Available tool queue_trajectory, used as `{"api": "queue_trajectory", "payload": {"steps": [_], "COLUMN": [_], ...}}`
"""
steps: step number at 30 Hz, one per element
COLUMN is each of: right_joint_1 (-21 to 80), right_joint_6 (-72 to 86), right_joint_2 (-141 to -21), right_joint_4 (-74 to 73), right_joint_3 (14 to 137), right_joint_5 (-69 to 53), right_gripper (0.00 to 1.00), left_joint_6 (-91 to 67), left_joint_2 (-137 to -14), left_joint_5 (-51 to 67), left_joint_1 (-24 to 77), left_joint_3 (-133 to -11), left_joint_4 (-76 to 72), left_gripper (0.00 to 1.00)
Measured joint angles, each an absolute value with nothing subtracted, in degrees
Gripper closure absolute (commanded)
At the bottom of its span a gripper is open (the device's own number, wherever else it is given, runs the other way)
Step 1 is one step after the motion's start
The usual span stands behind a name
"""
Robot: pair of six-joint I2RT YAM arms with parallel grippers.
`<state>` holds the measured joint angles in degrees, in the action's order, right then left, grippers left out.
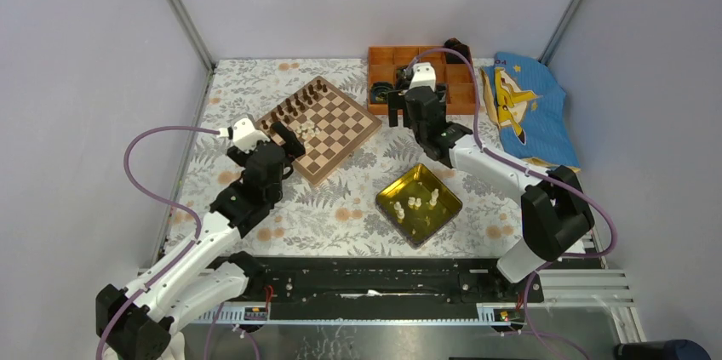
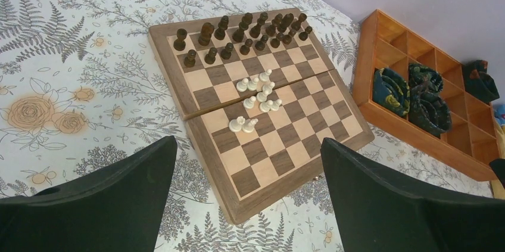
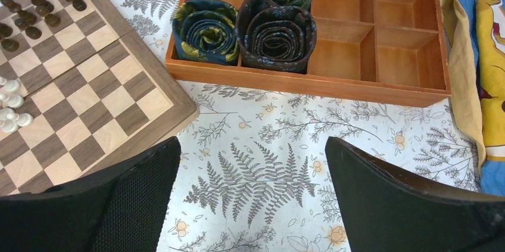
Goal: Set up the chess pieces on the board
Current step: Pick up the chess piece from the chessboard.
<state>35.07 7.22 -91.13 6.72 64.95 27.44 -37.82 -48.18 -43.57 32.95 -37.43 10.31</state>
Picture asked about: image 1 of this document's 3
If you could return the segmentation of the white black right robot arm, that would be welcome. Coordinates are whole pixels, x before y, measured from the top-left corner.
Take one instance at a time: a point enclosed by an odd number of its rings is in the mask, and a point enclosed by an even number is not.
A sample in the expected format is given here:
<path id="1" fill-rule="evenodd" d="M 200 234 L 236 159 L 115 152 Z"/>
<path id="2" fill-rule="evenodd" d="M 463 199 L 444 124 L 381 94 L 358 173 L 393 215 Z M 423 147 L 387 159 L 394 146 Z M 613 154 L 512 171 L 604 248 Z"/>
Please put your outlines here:
<path id="1" fill-rule="evenodd" d="M 439 95 L 428 86 L 392 90 L 387 104 L 390 126 L 410 129 L 430 159 L 477 175 L 521 208 L 522 238 L 497 260 L 488 280 L 496 300 L 512 300 L 522 280 L 593 229 L 590 205 L 571 169 L 546 170 L 484 145 L 471 129 L 447 120 Z"/>

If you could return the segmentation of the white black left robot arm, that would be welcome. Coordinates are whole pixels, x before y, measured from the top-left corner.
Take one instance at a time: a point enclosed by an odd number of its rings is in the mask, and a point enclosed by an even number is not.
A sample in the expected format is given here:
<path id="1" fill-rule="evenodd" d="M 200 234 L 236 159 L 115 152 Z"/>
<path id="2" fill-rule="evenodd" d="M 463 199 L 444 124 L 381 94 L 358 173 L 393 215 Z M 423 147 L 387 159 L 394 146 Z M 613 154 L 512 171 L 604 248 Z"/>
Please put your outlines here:
<path id="1" fill-rule="evenodd" d="M 240 179 L 216 196 L 205 216 L 177 203 L 195 220 L 194 232 L 124 287 L 108 284 L 97 294 L 96 358 L 182 359 L 187 324 L 231 298 L 261 296 L 265 281 L 247 253 L 234 254 L 207 276 L 201 272 L 270 214 L 293 161 L 306 152 L 281 122 L 272 123 L 271 131 L 282 144 L 248 118 L 214 132 L 232 142 L 229 156 L 244 169 Z"/>

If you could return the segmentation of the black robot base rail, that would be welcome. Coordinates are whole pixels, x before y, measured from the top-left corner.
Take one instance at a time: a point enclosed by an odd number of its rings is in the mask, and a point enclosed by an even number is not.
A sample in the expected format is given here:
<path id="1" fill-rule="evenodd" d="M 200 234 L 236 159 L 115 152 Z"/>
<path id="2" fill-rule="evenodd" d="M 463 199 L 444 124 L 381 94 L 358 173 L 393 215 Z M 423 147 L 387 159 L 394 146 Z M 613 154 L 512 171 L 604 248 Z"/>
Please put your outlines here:
<path id="1" fill-rule="evenodd" d="M 541 303 L 540 287 L 507 283 L 485 258 L 258 257 L 232 303 L 258 303 L 273 321 L 462 321 L 479 304 Z"/>

